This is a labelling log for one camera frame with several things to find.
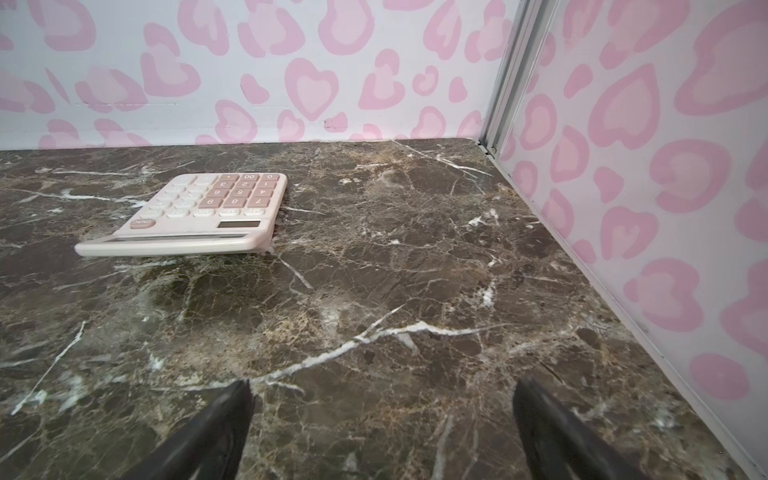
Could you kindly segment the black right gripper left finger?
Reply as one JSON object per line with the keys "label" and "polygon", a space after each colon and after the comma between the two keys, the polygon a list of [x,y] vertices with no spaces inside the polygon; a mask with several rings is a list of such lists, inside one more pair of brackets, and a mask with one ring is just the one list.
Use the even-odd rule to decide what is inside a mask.
{"label": "black right gripper left finger", "polygon": [[125,479],[234,479],[255,400],[245,380],[231,383],[203,410],[129,469]]}

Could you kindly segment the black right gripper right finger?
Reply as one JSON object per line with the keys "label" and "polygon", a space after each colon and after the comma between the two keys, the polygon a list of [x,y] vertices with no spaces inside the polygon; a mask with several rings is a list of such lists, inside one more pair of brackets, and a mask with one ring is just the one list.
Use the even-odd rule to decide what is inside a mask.
{"label": "black right gripper right finger", "polygon": [[645,479],[536,379],[517,382],[513,414],[534,479]]}

